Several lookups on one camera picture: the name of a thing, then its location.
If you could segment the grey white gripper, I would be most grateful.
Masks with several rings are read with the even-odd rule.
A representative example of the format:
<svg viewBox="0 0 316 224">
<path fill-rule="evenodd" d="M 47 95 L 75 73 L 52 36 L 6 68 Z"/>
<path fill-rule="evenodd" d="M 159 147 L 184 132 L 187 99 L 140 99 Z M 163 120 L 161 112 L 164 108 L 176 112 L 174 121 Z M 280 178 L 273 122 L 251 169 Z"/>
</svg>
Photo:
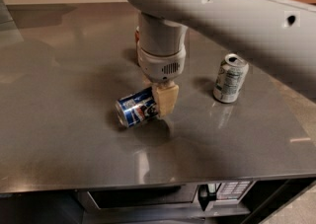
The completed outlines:
<svg viewBox="0 0 316 224">
<path fill-rule="evenodd" d="M 154 84 L 152 93 L 160 117 L 173 112 L 178 99 L 179 86 L 172 81 L 182 74 L 185 66 L 186 49 L 174 55 L 159 56 L 144 51 L 137 44 L 138 64 L 146 78 Z"/>
</svg>

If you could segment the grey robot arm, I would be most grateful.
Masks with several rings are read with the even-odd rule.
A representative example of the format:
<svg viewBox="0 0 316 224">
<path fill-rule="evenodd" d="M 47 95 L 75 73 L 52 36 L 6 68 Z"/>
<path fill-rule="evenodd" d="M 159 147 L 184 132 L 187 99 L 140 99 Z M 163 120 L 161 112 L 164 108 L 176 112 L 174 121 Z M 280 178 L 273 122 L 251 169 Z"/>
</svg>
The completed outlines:
<svg viewBox="0 0 316 224">
<path fill-rule="evenodd" d="M 127 0 L 140 11 L 139 63 L 162 82 L 158 64 L 183 50 L 189 27 L 250 61 L 310 101 L 316 99 L 316 7 L 293 0 Z"/>
</svg>

